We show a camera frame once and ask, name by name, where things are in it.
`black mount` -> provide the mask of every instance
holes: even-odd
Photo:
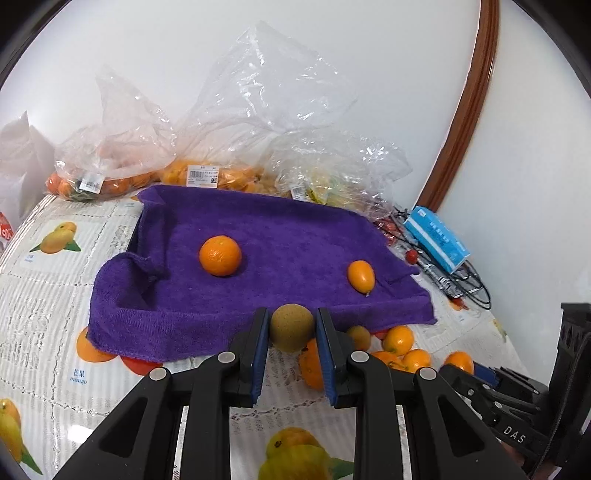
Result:
[[[591,416],[591,306],[561,307],[558,355],[548,387],[507,368],[478,365],[475,375],[453,365],[440,370],[472,401],[492,433],[523,455],[523,469],[530,475],[544,461],[564,467],[581,444]]]

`tablecloth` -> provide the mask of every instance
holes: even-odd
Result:
[[[76,353],[77,338],[89,320],[95,276],[106,260],[126,249],[141,210],[130,198],[85,204],[47,196],[0,258],[0,397],[17,406],[24,443],[43,472],[41,476],[23,465],[31,479],[52,478],[141,379],[120,357],[90,363]],[[65,222],[76,225],[74,240],[80,251],[31,252]],[[490,312],[473,306],[457,311],[428,279],[414,278],[431,293],[438,320],[432,326],[411,326],[417,345],[431,352],[434,367],[461,349],[482,364],[527,373]],[[372,349],[380,349],[377,338],[372,342]],[[305,385],[296,359],[270,349],[258,404],[252,410],[232,409],[233,479],[255,479],[268,439],[287,426],[310,430],[331,456],[353,460],[354,409],[332,409],[323,394]],[[177,372],[203,360],[187,358],[164,366]],[[403,419],[400,433],[409,478]],[[175,478],[182,437],[181,426]]]

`purple towel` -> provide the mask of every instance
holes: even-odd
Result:
[[[370,331],[434,323],[417,273],[388,250],[365,218],[333,207],[252,193],[154,186],[139,194],[144,211],[136,242],[96,276],[90,341],[100,350],[149,361],[222,351],[257,307],[328,307],[337,328]],[[227,235],[242,250],[238,271],[214,277],[198,252]],[[367,260],[376,286],[368,297],[347,280]]]

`screw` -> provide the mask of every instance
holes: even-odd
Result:
[[[437,372],[430,367],[420,369],[418,374],[423,380],[435,380],[437,378]]]
[[[369,355],[367,354],[367,352],[364,352],[363,350],[357,350],[351,354],[351,360],[353,362],[362,364],[369,360]]]
[[[236,359],[236,355],[233,352],[222,352],[217,356],[217,361],[221,364],[229,364]]]
[[[166,370],[162,367],[154,368],[150,371],[150,378],[152,380],[158,381],[162,380],[164,377],[166,377]]]

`red and white sign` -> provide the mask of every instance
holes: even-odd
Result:
[[[12,227],[2,212],[0,212],[0,236],[5,238],[7,241],[14,236]]]

